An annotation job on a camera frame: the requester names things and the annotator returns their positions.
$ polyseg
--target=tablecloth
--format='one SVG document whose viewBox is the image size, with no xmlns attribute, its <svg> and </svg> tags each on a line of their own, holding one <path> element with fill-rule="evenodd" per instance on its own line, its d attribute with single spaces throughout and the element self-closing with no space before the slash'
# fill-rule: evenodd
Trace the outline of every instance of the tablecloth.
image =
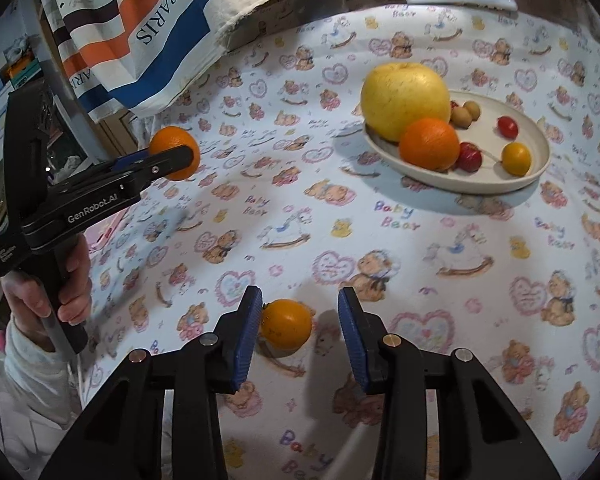
<svg viewBox="0 0 600 480">
<path fill-rule="evenodd" d="M 465 196 L 387 167 L 363 138 L 358 100 L 365 74 L 396 60 L 537 121 L 552 147 L 539 182 Z M 335 311 L 347 284 L 420 348 L 470 348 L 563 478 L 593 460 L 600 44 L 586 30 L 485 10 L 350 12 L 228 54 L 161 120 L 190 131 L 202 163 L 187 181 L 154 182 L 93 256 L 84 402 L 131 349 L 180 348 L 257 284 L 265 301 L 309 306 L 314 327 L 291 356 L 259 342 L 240 392 L 221 397 L 231 476 L 369 478 L 382 401 L 350 373 Z M 436 478 L 432 392 L 427 399 Z"/>
</svg>

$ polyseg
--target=metal screw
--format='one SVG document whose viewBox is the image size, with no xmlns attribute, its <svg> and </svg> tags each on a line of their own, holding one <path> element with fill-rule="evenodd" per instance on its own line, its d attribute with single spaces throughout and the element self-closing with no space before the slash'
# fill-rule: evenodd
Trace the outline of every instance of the metal screw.
<svg viewBox="0 0 600 480">
<path fill-rule="evenodd" d="M 467 363 L 474 358 L 474 355 L 471 353 L 471 350 L 467 348 L 459 348 L 458 350 L 456 350 L 455 354 L 456 357 L 463 363 Z"/>
<path fill-rule="evenodd" d="M 132 363 L 141 363 L 146 359 L 146 356 L 146 350 L 143 350 L 142 348 L 136 348 L 135 350 L 129 352 L 129 360 Z"/>
<path fill-rule="evenodd" d="M 200 344 L 202 346 L 213 346 L 218 342 L 218 336 L 213 332 L 205 332 L 200 336 Z"/>
<path fill-rule="evenodd" d="M 399 335 L 387 334 L 382 338 L 382 342 L 387 346 L 396 347 L 401 345 L 402 338 Z"/>
</svg>

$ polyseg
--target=striped fabric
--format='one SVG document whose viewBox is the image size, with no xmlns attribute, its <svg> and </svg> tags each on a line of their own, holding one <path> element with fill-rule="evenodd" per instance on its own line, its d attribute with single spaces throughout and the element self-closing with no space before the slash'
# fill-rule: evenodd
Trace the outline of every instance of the striped fabric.
<svg viewBox="0 0 600 480">
<path fill-rule="evenodd" d="M 94 121 L 165 109 L 268 0 L 41 0 L 64 71 Z"/>
</svg>

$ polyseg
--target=yellow apple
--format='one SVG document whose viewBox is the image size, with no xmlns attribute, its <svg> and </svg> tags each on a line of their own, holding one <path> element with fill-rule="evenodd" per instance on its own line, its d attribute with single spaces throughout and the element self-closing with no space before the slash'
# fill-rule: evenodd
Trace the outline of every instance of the yellow apple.
<svg viewBox="0 0 600 480">
<path fill-rule="evenodd" d="M 423 118 L 449 121 L 449 90 L 442 78 L 420 63 L 385 63 L 366 75 L 360 94 L 366 124 L 398 142 L 409 124 Z"/>
</svg>

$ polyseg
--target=kiwi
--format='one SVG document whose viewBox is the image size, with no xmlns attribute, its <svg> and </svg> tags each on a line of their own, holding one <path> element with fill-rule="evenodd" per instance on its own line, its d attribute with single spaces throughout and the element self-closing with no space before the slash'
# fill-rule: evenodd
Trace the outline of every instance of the kiwi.
<svg viewBox="0 0 600 480">
<path fill-rule="evenodd" d="M 457 107 L 451 110 L 451 123 L 459 128 L 468 128 L 471 126 L 472 118 L 469 110 L 464 107 Z"/>
<path fill-rule="evenodd" d="M 477 121 L 480 118 L 480 105 L 475 101 L 467 101 L 464 108 L 471 114 L 471 118 Z"/>
</svg>

